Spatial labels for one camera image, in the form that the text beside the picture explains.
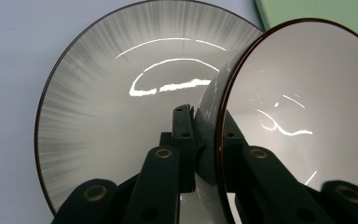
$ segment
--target white table surface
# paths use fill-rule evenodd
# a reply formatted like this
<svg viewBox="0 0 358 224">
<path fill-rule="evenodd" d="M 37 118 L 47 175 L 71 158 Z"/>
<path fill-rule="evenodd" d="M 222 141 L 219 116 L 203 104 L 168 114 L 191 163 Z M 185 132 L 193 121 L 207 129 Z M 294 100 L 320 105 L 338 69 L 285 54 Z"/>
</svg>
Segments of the white table surface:
<svg viewBox="0 0 358 224">
<path fill-rule="evenodd" d="M 101 16 L 136 1 L 0 0 L 0 223 L 49 223 L 34 161 L 40 95 L 65 48 Z M 261 26 L 253 0 L 205 1 Z"/>
</svg>

